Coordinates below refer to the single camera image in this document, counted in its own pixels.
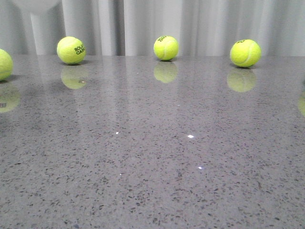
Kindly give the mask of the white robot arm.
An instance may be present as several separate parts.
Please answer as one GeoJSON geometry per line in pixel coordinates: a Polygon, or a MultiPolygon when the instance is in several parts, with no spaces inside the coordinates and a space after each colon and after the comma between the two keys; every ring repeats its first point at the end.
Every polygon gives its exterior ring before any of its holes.
{"type": "Polygon", "coordinates": [[[35,51],[38,55],[54,54],[60,36],[57,12],[60,0],[14,0],[22,11],[30,14],[35,51]]]}

